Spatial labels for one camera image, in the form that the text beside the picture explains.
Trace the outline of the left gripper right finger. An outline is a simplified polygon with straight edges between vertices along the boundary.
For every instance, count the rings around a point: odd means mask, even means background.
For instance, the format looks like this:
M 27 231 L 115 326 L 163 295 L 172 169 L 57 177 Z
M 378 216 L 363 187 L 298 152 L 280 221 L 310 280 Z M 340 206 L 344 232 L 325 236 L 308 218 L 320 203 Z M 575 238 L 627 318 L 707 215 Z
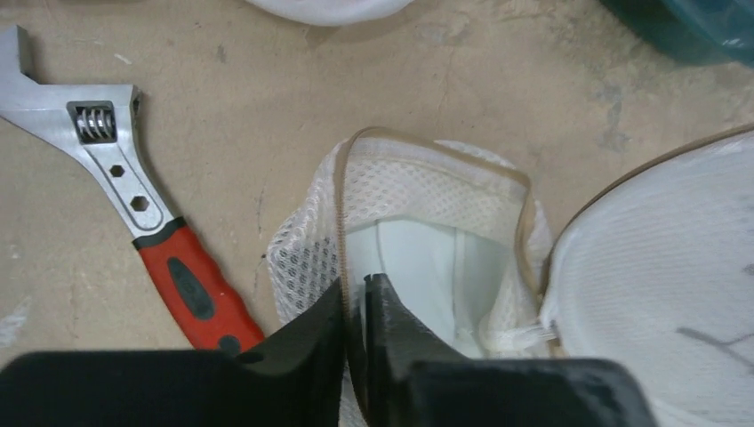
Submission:
M 370 426 L 654 426 L 638 382 L 603 359 L 471 359 L 430 332 L 385 274 L 365 279 Z

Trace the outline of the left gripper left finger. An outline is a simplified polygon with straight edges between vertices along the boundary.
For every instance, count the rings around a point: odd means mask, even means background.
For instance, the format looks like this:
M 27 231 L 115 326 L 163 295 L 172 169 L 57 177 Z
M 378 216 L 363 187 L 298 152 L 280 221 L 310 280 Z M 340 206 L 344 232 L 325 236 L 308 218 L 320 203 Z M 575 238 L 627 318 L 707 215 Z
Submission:
M 41 351 L 1 372 L 4 426 L 334 426 L 341 290 L 252 349 Z

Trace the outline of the pale mint green bra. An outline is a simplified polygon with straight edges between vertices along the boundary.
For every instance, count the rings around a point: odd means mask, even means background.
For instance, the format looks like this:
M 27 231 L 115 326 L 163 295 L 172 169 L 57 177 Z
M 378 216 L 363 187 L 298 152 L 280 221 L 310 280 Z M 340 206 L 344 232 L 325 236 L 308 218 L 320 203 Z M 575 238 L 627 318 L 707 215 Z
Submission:
M 455 227 L 393 218 L 349 230 L 346 247 L 359 309 L 367 277 L 384 273 L 432 333 L 467 357 L 487 357 L 478 328 L 499 293 L 508 246 Z

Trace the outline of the pink-trimmed mesh laundry bag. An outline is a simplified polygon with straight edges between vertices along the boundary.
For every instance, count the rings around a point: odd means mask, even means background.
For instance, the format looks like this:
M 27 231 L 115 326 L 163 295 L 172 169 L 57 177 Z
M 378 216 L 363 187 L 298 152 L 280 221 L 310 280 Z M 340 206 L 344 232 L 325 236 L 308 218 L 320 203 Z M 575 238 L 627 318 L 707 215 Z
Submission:
M 265 12 L 318 27 L 341 27 L 388 17 L 412 0 L 248 0 Z

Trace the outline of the teal plastic bin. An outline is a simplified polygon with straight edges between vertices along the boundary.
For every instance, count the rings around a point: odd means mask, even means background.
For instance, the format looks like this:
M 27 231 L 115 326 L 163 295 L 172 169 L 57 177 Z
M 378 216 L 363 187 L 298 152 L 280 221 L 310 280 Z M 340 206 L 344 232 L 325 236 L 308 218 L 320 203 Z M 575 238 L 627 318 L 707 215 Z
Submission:
M 751 0 L 601 0 L 656 51 L 689 66 L 753 67 Z

